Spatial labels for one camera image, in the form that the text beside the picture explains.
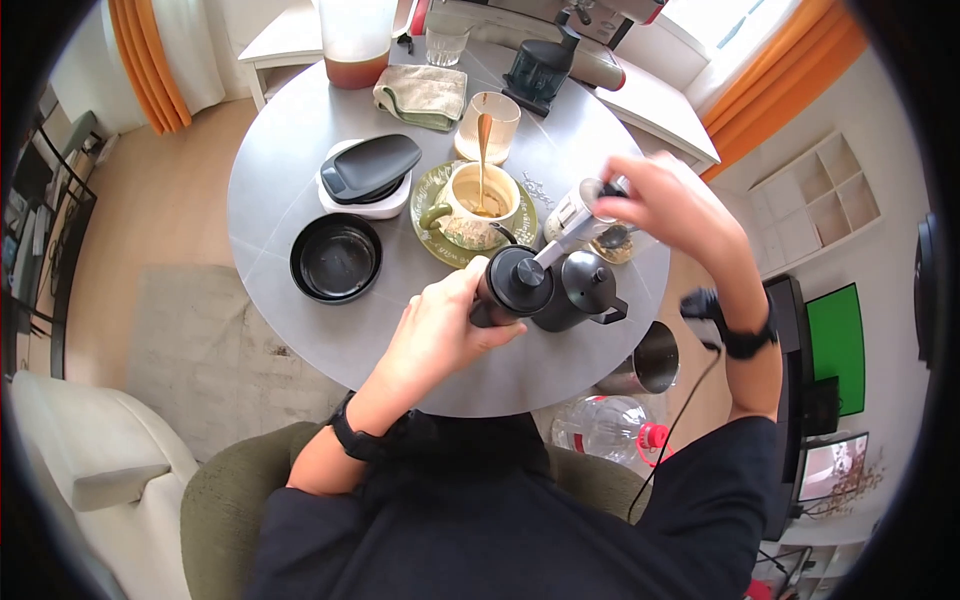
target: black bowl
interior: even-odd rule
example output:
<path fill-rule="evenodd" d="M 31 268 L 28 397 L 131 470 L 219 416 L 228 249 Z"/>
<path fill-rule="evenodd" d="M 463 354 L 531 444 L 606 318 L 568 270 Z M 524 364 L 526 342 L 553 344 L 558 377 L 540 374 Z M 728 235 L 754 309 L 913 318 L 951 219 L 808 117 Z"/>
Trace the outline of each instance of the black bowl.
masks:
<path fill-rule="evenodd" d="M 356 300 L 380 274 L 383 247 L 355 215 L 325 215 L 303 228 L 290 250 L 290 273 L 300 290 L 323 304 Z"/>

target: green armchair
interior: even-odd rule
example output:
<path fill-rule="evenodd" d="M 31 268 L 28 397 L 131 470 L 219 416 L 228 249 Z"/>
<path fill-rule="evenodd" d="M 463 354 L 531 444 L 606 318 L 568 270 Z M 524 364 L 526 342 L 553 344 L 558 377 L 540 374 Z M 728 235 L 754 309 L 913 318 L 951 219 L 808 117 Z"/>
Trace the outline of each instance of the green armchair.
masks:
<path fill-rule="evenodd" d="M 193 476 L 180 504 L 183 572 L 193 600 L 235 600 L 250 572 L 263 507 L 320 430 L 302 421 L 234 444 Z M 581 502 L 636 523 L 650 488 L 630 511 L 643 480 L 617 463 L 548 445 L 557 486 Z"/>

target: round gray table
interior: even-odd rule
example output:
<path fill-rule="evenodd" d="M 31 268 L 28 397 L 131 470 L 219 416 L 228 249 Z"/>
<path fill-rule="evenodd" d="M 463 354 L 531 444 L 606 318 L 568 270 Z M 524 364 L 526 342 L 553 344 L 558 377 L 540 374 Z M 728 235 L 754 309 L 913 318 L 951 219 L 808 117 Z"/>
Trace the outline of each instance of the round gray table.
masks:
<path fill-rule="evenodd" d="M 422 37 L 416 38 L 413 56 L 395 46 L 391 63 L 425 63 L 424 45 Z M 467 98 L 499 91 L 501 74 L 510 70 L 514 54 L 471 41 L 455 67 L 468 74 Z M 341 306 L 306 297 L 294 284 L 288 261 L 300 230 L 324 214 L 314 175 L 338 141 L 403 133 L 423 149 L 413 170 L 416 181 L 431 167 L 456 158 L 455 131 L 406 125 L 373 106 L 370 88 L 330 86 L 319 63 L 284 86 L 257 115 L 233 163 L 228 229 L 247 292 L 286 344 L 353 390 L 386 350 L 409 299 L 452 269 L 417 239 L 405 208 L 394 219 L 373 222 L 384 258 L 368 294 Z M 567 81 L 545 119 L 523 111 L 503 168 L 525 182 L 542 230 L 549 209 L 581 179 L 595 177 L 607 156 L 637 152 L 616 117 L 579 84 Z M 539 233 L 537 246 L 542 243 Z M 631 263 L 614 267 L 617 295 L 630 305 L 626 320 L 608 325 L 587 321 L 563 333 L 547 333 L 529 323 L 526 335 L 449 377 L 419 408 L 451 417 L 495 417 L 555 404 L 585 390 L 623 361 L 646 333 L 663 297 L 669 261 L 669 249 L 654 243 Z"/>

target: wooden floor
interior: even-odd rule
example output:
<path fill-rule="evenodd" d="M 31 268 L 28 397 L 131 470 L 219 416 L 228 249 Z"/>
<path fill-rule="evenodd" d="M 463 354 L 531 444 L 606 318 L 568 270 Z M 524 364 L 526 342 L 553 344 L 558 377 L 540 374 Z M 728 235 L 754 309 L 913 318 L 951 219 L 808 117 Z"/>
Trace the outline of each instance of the wooden floor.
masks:
<path fill-rule="evenodd" d="M 149 127 L 121 136 L 90 178 L 98 201 L 84 238 L 67 317 L 68 380 L 123 389 L 140 270 L 150 264 L 233 265 L 227 185 L 256 110 L 252 100 L 208 108 L 193 125 L 157 136 Z M 660 319 L 678 338 L 681 371 L 667 393 L 670 421 L 707 365 L 706 352 L 679 314 L 680 298 L 710 285 L 703 269 L 673 252 Z M 726 421 L 723 365 L 705 380 L 671 437 L 679 448 Z"/>

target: dried plant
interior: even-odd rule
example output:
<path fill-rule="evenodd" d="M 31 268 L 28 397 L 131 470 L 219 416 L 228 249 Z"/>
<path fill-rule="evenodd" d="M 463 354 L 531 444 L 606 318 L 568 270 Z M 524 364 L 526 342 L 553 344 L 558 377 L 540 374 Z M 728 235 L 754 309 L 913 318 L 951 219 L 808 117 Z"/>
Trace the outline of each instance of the dried plant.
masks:
<path fill-rule="evenodd" d="M 839 481 L 830 490 L 830 497 L 805 509 L 804 514 L 813 519 L 852 514 L 853 502 L 875 490 L 883 481 L 883 473 L 886 471 L 886 467 L 880 465 L 883 461 L 883 446 L 880 447 L 876 463 L 869 467 L 864 465 L 865 454 L 855 455 L 849 468 L 838 466 Z"/>

